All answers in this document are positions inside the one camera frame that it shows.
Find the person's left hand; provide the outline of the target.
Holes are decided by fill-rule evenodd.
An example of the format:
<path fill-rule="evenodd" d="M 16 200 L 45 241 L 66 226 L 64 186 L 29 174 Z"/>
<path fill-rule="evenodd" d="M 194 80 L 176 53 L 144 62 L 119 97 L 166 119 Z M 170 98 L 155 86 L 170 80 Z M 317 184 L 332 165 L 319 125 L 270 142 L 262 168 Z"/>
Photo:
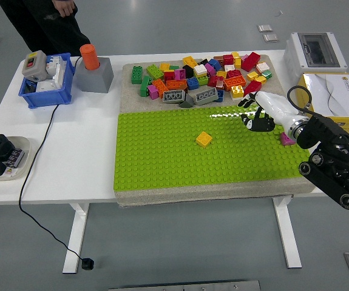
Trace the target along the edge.
<path fill-rule="evenodd" d="M 54 0 L 53 4 L 63 18 L 70 16 L 75 10 L 74 0 Z"/>

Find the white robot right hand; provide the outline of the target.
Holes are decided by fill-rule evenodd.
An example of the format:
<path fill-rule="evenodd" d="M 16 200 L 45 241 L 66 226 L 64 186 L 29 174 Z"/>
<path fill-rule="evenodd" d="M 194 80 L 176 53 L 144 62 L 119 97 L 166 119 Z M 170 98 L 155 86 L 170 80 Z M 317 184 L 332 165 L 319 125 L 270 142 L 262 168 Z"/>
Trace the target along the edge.
<path fill-rule="evenodd" d="M 285 134 L 296 140 L 309 118 L 299 114 L 284 96 L 263 91 L 247 94 L 238 104 L 239 107 L 248 108 L 256 102 L 259 108 L 253 119 L 241 115 L 241 119 L 252 132 L 271 132 L 275 125 L 281 125 Z"/>

